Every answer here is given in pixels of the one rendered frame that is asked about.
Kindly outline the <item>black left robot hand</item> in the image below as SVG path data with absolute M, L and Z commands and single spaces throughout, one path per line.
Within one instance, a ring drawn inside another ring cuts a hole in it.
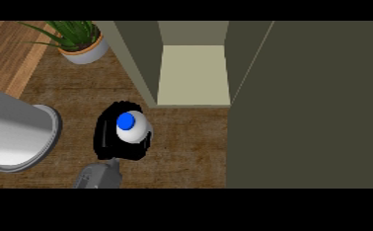
M 112 158 L 140 160 L 146 156 L 153 132 L 136 144 L 124 142 L 117 135 L 115 120 L 123 113 L 130 111 L 139 111 L 143 114 L 142 107 L 136 103 L 128 101 L 115 102 L 97 118 L 93 134 L 93 150 L 100 160 Z

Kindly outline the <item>blue-capped water bottle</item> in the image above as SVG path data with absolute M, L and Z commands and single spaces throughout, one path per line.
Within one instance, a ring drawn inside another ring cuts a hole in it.
M 131 144 L 140 143 L 153 132 L 146 116 L 139 111 L 123 113 L 115 120 L 117 135 Z

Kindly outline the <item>olive open cabinet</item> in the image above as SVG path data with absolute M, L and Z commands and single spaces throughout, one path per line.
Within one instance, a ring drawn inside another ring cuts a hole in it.
M 149 107 L 233 105 L 273 22 L 99 21 L 96 25 Z

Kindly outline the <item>grey metal pot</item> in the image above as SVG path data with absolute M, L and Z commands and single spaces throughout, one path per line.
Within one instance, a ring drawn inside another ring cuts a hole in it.
M 0 92 L 0 173 L 31 169 L 55 149 L 61 135 L 59 111 Z

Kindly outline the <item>potted green plant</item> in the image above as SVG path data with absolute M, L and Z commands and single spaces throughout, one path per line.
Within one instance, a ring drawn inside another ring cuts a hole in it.
M 36 44 L 53 46 L 65 59 L 78 65 L 90 64 L 105 55 L 109 44 L 103 33 L 92 21 L 47 21 L 56 34 L 21 22 L 21 25 L 46 35 L 52 42 L 36 41 Z

